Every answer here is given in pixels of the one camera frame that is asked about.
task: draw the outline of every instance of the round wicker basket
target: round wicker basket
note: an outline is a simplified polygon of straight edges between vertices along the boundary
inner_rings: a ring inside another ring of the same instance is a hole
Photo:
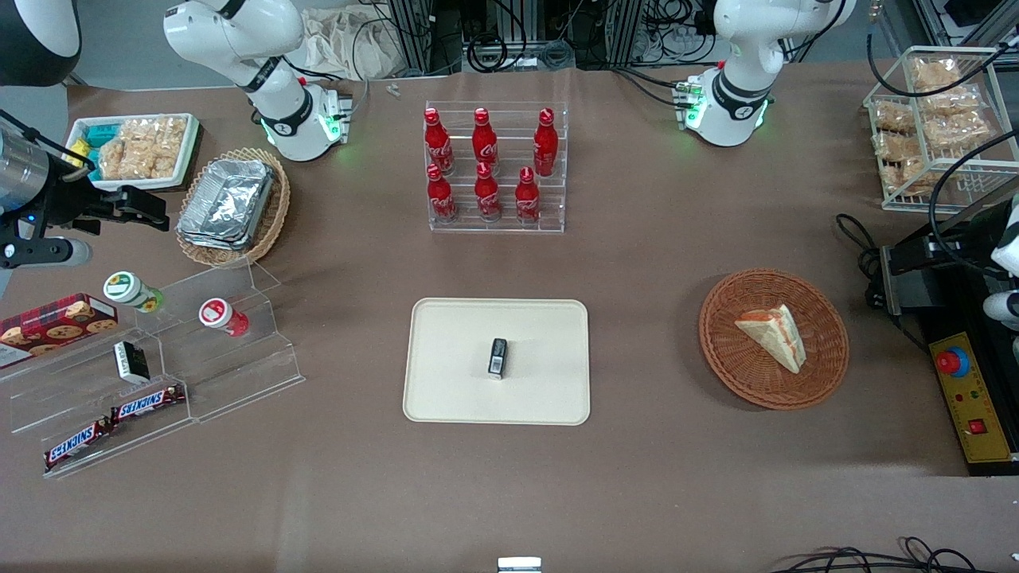
[[[290,206],[290,181],[286,178],[286,172],[283,171],[283,166],[279,163],[279,160],[273,157],[272,154],[261,149],[244,148],[228,151],[213,159],[213,161],[220,159],[258,160],[272,167],[274,171],[275,177],[273,177],[272,188],[269,190],[269,200],[265,204],[265,210],[262,211],[262,220],[259,221],[258,229],[255,231],[255,244],[247,251],[212,249],[192,245],[185,242],[179,233],[177,235],[177,243],[189,259],[211,266],[226,264],[244,256],[247,256],[252,262],[257,261],[269,252],[269,249],[272,248],[273,243],[279,237],[279,232],[283,229],[286,210]],[[202,170],[192,180],[191,187],[187,188],[187,195],[184,196],[183,204],[180,206],[181,213],[187,208],[187,203],[195,196],[195,189],[198,187],[199,180],[201,180],[202,175],[205,174],[206,169],[209,168],[209,165],[213,161],[202,167]]]
[[[736,326],[745,312],[785,304],[807,351],[793,374]],[[755,268],[723,278],[711,290],[700,320],[701,349],[714,373],[740,397],[772,410],[797,410],[835,393],[849,366],[849,336],[832,303],[806,280]]]

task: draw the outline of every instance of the sandwich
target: sandwich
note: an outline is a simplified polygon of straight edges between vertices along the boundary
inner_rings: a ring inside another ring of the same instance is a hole
[[[736,325],[794,374],[807,360],[807,351],[786,305],[744,313]]]

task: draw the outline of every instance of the cookie box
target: cookie box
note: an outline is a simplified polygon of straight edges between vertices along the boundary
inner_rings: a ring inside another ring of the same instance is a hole
[[[12,316],[0,329],[0,369],[117,327],[117,311],[78,293]]]

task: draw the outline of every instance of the table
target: table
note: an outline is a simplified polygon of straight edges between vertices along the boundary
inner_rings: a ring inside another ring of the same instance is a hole
[[[4,568],[468,572],[537,555],[555,573],[765,571],[821,545],[898,555],[908,534],[1014,567],[1016,481],[962,477],[928,358],[865,306],[857,249],[833,221],[849,212],[888,243],[923,220],[877,207],[858,114],[871,82],[862,62],[791,65],[735,149],[677,132],[665,106],[607,72],[398,81],[399,99],[373,89],[347,146],[285,164],[293,202],[264,259],[308,380],[64,480],[44,482],[37,441],[0,432]],[[199,165],[266,147],[239,90],[69,95],[72,117],[196,114]],[[566,235],[429,232],[424,102],[529,98],[570,102]],[[179,194],[168,200],[175,210]],[[121,267],[155,285],[202,269],[141,225],[106,224],[93,246],[88,266],[15,273],[0,311],[98,292]],[[753,407],[700,354],[704,296],[754,266],[810,280],[846,321],[849,373],[819,406]],[[590,419],[407,420],[408,326],[424,297],[582,301]]]

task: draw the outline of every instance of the aluminum foil container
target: aluminum foil container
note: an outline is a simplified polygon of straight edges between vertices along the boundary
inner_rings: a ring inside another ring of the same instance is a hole
[[[251,247],[272,178],[272,167],[261,161],[213,162],[181,213],[177,232],[202,247],[233,251]]]

